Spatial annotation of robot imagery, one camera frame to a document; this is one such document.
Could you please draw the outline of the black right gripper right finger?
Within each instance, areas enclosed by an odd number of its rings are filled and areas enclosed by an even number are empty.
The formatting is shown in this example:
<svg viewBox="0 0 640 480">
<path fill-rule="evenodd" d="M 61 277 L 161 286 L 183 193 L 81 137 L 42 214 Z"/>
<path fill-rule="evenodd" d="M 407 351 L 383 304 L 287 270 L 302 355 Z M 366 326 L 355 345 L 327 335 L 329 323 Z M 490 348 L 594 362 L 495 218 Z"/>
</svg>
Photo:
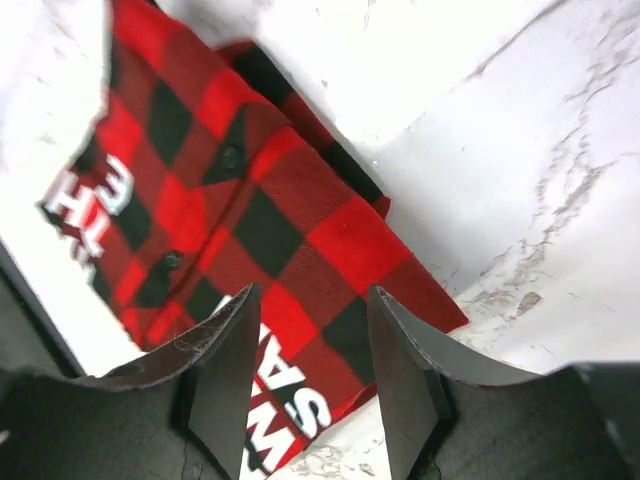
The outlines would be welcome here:
<svg viewBox="0 0 640 480">
<path fill-rule="evenodd" d="M 535 373 L 492 359 L 419 319 L 380 286 L 368 295 L 370 348 L 393 479 L 411 479 L 457 420 L 448 383 L 518 385 Z"/>
</svg>

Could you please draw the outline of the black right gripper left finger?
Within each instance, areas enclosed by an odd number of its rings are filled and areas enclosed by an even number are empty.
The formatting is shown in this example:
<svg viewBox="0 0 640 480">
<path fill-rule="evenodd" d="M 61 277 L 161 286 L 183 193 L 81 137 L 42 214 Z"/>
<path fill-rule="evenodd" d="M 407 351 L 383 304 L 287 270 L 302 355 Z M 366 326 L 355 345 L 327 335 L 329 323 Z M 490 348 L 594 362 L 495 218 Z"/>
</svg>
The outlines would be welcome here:
<svg viewBox="0 0 640 480">
<path fill-rule="evenodd" d="M 237 479 L 259 329 L 260 288 L 251 284 L 186 333 L 84 381 L 113 392 L 151 391 L 175 381 L 170 427 L 204 455 L 221 479 Z"/>
</svg>

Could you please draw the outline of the red black plaid shirt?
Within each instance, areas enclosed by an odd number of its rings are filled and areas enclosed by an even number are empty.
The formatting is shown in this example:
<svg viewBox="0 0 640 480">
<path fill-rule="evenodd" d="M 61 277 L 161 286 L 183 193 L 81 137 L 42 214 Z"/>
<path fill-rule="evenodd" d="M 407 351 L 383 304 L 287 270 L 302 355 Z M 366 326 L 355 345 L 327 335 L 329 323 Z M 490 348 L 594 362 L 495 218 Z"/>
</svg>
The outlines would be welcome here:
<svg viewBox="0 0 640 480">
<path fill-rule="evenodd" d="M 106 115 L 39 209 L 145 351 L 261 287 L 245 448 L 264 478 L 373 396 L 371 285 L 443 332 L 466 317 L 256 44 L 210 48 L 151 1 L 111 8 Z"/>
</svg>

